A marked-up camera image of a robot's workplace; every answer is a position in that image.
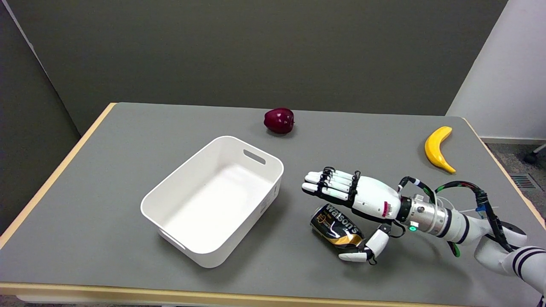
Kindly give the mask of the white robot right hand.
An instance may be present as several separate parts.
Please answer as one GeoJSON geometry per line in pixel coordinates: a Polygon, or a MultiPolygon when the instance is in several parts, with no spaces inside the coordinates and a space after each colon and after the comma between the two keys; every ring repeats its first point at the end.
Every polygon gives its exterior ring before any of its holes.
{"type": "Polygon", "coordinates": [[[349,174],[325,167],[305,176],[302,190],[328,202],[312,218],[312,227],[339,249],[339,258],[346,262],[373,262],[380,255],[391,235],[392,223],[401,209],[396,190],[359,171],[349,174]],[[380,225],[365,239],[357,226],[337,206],[344,206],[368,221],[380,225]]]}

